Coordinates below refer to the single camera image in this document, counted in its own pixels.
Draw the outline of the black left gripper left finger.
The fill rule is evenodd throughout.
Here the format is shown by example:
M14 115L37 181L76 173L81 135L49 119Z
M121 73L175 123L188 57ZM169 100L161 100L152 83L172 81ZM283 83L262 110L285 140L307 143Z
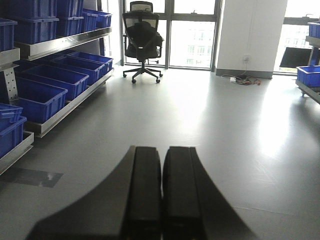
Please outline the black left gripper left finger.
M159 240L161 164L155 147L130 146L93 190L39 220L28 240Z

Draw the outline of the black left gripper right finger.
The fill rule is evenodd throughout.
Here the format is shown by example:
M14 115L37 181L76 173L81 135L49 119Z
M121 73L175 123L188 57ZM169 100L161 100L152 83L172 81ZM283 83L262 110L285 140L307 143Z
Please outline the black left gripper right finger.
M211 180L194 147L171 146L162 175L165 240L256 240Z

